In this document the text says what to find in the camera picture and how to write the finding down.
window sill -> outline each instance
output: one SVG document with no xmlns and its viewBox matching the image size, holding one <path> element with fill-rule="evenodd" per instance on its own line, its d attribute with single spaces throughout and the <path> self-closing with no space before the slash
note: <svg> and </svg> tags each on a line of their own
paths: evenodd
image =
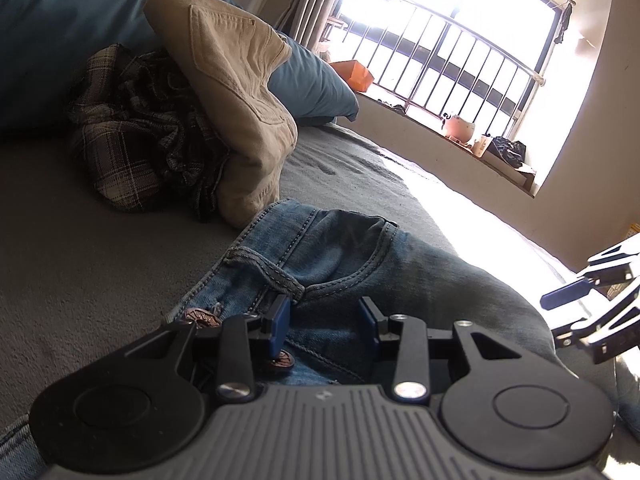
<svg viewBox="0 0 640 480">
<path fill-rule="evenodd" d="M 516 181 L 514 179 L 519 177 L 519 173 L 517 170 L 513 169 L 511 166 L 509 166 L 506 162 L 504 162 L 503 160 L 501 160 L 500 158 L 498 158 L 497 156 L 493 155 L 492 153 L 489 152 L 485 152 L 485 154 L 481 157 L 478 158 L 476 157 L 473 153 L 471 153 L 470 150 L 468 150 L 467 148 L 464 148 L 462 145 L 460 145 L 459 143 L 447 139 L 447 137 L 443 136 L 441 133 L 438 133 L 437 131 L 433 130 L 432 128 L 425 126 L 424 124 L 416 121 L 415 119 L 404 115 L 404 114 L 400 114 L 398 112 L 396 112 L 395 110 L 393 110 L 393 108 L 372 99 L 371 97 L 359 93 L 358 96 L 360 98 L 365 98 L 375 104 L 377 104 L 378 106 L 382 106 L 384 108 L 386 108 L 386 110 L 389 111 L 389 113 L 393 113 L 395 115 L 397 115 L 399 118 L 401 118 L 401 120 L 405 120 L 405 121 L 411 121 L 413 123 L 415 123 L 417 126 L 420 126 L 421 128 L 423 128 L 424 130 L 426 130 L 428 132 L 428 134 L 430 135 L 434 135 L 439 137 L 442 142 L 448 142 L 449 144 L 451 144 L 452 146 L 455 146 L 457 149 L 459 149 L 461 152 L 466 153 L 469 158 L 473 159 L 474 161 L 476 161 L 476 163 L 478 164 L 483 164 L 484 166 L 490 168 L 492 171 L 494 171 L 495 173 L 497 173 L 498 175 L 500 175 L 503 179 L 505 179 L 507 182 L 509 182 L 510 184 L 513 184 L 514 187 L 518 188 L 519 190 L 521 190 L 521 192 L 523 192 L 524 194 L 534 198 L 535 197 L 535 189 L 532 190 L 532 187 L 535 187 L 535 184 L 533 184 L 532 179 L 530 179 L 528 182 L 525 182 L 524 184 L 531 186 L 530 189 L 525 189 L 525 187 L 523 187 L 522 185 L 522 178 L 520 178 L 520 182 Z"/>
</svg>

gray bed sheet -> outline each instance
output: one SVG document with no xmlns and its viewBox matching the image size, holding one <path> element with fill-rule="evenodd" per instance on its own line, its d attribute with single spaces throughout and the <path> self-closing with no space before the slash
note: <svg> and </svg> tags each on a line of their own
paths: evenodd
<svg viewBox="0 0 640 480">
<path fill-rule="evenodd" d="M 454 253 L 385 160 L 343 128 L 301 128 L 281 196 L 382 215 Z M 238 234 L 185 206 L 112 209 L 60 139 L 2 145 L 0 200 L 0 428 L 48 384 L 154 329 Z"/>
</svg>

plaid fabric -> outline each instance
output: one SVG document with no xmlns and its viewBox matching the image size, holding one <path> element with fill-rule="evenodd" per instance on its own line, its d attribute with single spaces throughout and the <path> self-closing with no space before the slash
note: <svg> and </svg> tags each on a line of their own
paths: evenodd
<svg viewBox="0 0 640 480">
<path fill-rule="evenodd" d="M 112 44 L 71 89 L 73 158 L 116 208 L 145 212 L 187 197 L 197 218 L 216 208 L 229 149 L 165 50 L 136 57 Z"/>
</svg>

mattress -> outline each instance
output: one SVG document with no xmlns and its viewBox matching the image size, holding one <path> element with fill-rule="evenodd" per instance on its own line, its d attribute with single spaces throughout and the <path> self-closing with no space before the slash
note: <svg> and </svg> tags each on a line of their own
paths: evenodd
<svg viewBox="0 0 640 480">
<path fill-rule="evenodd" d="M 0 426 L 47 384 L 154 329 L 238 234 L 219 219 L 195 221 L 179 204 L 112 209 L 60 139 L 5 144 L 0 196 Z M 281 196 L 384 216 L 532 304 L 571 278 L 433 175 L 339 126 L 300 129 Z"/>
</svg>

denim fabric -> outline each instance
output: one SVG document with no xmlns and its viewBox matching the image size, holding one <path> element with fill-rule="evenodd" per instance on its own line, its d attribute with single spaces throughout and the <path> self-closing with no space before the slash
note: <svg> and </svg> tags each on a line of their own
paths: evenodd
<svg viewBox="0 0 640 480">
<path fill-rule="evenodd" d="M 192 307 L 221 309 L 223 319 L 265 312 L 281 292 L 293 300 L 286 347 L 296 364 L 288 376 L 258 374 L 259 381 L 369 380 L 373 362 L 354 330 L 362 296 L 372 297 L 385 315 L 420 317 L 432 328 L 449 329 L 454 320 L 471 320 L 559 363 L 540 314 L 484 270 L 383 218 L 320 210 L 293 200 L 260 213 L 167 320 Z M 211 377 L 205 364 L 198 386 L 206 391 Z M 0 448 L 0 478 L 32 479 L 44 464 L 26 421 L 12 431 L 5 438 L 12 444 Z"/>
</svg>

